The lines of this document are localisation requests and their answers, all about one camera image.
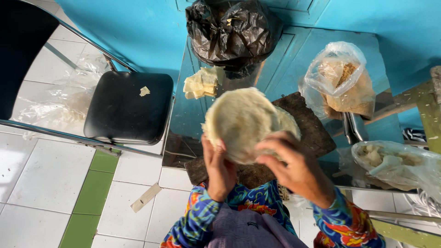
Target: black chair backrest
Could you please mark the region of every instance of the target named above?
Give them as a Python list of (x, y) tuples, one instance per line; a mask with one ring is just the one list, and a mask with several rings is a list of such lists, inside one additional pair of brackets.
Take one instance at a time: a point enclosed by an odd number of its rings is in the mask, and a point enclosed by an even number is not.
[(39, 7), (19, 0), (2, 0), (0, 32), (0, 119), (12, 115), (22, 81), (41, 48), (58, 27), (58, 19)]

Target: bag of breadcrumbs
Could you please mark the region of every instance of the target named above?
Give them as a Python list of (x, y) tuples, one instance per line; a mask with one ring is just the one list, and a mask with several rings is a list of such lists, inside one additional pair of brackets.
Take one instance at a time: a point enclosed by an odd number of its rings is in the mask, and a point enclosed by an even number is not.
[(321, 93), (328, 118), (340, 119), (341, 115), (336, 112), (372, 118), (375, 92), (365, 65), (361, 50), (344, 41), (329, 43), (313, 60), (305, 75), (305, 84)]

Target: chair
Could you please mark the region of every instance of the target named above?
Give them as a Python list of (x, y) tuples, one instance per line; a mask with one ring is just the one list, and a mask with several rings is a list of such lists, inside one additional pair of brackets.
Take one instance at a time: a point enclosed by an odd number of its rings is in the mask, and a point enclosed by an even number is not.
[[(5, 58), (1, 64), (7, 73), (4, 74), (3, 89), (0, 91), (0, 125), (71, 139), (114, 155), (112, 148), (162, 157), (119, 144), (154, 145), (161, 139), (173, 93), (173, 80), (169, 75), (135, 71), (38, 6), (21, 0), (5, 0), (2, 4), (0, 15), (5, 18), (7, 25), (4, 25), (2, 32), (5, 38), (0, 41)], [(55, 53), (69, 66), (76, 67), (47, 43), (59, 25), (100, 50), (112, 68), (100, 78), (93, 94), (84, 124), (85, 137), (9, 120), (22, 81), (42, 48)], [(123, 65), (129, 72), (115, 71), (112, 61)], [(139, 95), (140, 89), (145, 86), (150, 94), (142, 97)]]

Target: black plastic bag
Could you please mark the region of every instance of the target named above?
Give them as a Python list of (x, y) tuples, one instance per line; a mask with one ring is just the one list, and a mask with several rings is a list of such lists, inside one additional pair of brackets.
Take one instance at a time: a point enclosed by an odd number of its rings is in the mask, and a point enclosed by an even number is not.
[(257, 0), (197, 0), (185, 9), (195, 56), (225, 66), (229, 78), (242, 78), (265, 60), (279, 41), (283, 22)]

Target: metal table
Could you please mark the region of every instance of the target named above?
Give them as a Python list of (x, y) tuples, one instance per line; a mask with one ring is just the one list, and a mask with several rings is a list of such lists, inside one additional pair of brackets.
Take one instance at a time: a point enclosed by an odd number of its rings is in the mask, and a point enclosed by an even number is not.
[[(186, 77), (196, 73), (200, 67), (210, 67), (199, 61), (191, 51), (190, 40), (187, 39), (181, 70), (173, 102), (166, 138), (162, 166), (184, 169), (184, 163), (202, 156), (200, 136), (201, 123), (205, 122), (205, 113), (217, 97), (227, 90), (254, 86), (264, 92), (270, 101), (298, 91), (297, 81), (302, 77), (314, 57), (333, 41), (346, 41), (357, 45), (365, 54), (366, 68), (373, 82), (377, 95), (381, 96), (376, 103), (376, 110), (383, 109), (392, 101), (388, 92), (389, 81), (385, 74), (384, 62), (378, 48), (375, 34), (356, 33), (349, 31), (322, 30), (303, 27), (284, 27), (279, 43), (274, 52), (263, 62), (256, 65), (253, 73), (243, 79), (230, 80), (224, 78), (222, 86), (218, 87), (217, 96), (205, 96), (200, 99), (186, 99), (183, 92)], [(326, 120), (323, 124), (327, 131), (334, 136), (337, 147), (349, 147), (348, 142), (339, 135), (341, 121)], [(403, 143), (403, 136), (396, 114), (377, 120), (366, 126), (371, 140), (390, 140)], [(331, 152), (319, 158), (325, 173), (332, 181), (341, 187), (353, 188), (352, 178), (348, 175), (335, 177), (339, 173), (338, 153)], [(381, 189), (367, 185), (365, 189)]]

